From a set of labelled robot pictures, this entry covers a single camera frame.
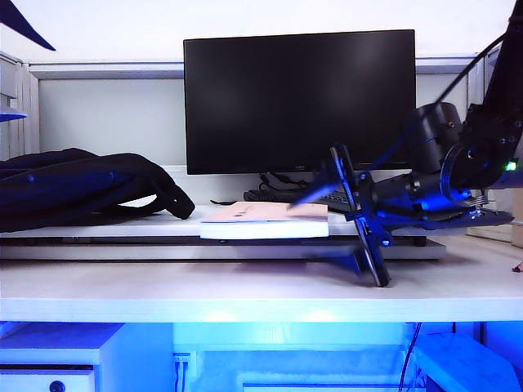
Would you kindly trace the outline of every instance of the white shelf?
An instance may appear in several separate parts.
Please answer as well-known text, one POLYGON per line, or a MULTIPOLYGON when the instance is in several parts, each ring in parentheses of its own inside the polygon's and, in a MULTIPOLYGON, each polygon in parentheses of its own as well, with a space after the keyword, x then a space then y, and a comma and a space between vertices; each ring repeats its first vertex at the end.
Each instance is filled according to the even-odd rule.
POLYGON ((523 250, 438 237, 439 261, 387 262, 377 288, 322 262, 3 261, 0 319, 77 322, 523 320, 523 250))

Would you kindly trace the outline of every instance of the white wall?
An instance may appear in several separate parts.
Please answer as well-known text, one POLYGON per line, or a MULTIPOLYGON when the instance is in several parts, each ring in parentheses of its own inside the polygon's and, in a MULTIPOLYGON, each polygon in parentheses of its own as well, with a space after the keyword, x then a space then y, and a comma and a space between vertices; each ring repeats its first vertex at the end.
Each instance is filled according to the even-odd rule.
POLYGON ((417 55, 480 51, 507 27, 515 0, 12 0, 56 48, 1 26, 22 60, 182 58, 184 38, 415 29, 417 55))

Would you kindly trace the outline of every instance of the white book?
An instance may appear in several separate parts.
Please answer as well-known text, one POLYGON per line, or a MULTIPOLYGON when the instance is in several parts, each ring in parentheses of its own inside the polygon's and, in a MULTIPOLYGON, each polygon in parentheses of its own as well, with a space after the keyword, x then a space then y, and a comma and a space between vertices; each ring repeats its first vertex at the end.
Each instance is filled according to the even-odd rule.
POLYGON ((305 203, 237 202, 200 221, 200 237, 212 239, 329 236, 328 208, 305 203))

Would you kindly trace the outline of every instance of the black backpack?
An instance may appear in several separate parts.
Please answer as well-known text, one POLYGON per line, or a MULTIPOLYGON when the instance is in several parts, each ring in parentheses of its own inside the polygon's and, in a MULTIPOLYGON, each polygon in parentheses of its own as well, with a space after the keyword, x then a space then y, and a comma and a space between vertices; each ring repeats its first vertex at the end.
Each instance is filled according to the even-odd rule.
POLYGON ((186 219, 194 204, 160 166, 138 154, 66 149, 0 162, 0 232, 70 224, 86 216, 132 219, 163 209, 186 219), (154 194, 143 207, 119 205, 154 194))

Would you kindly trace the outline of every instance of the computer monitor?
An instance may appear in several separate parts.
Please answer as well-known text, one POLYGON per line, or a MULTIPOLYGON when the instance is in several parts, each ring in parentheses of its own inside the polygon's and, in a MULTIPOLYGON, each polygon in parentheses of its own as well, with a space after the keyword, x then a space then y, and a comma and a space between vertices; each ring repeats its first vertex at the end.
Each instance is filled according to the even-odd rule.
POLYGON ((369 168, 415 107, 413 30, 187 39, 184 66, 189 174, 311 172, 335 143, 369 168))

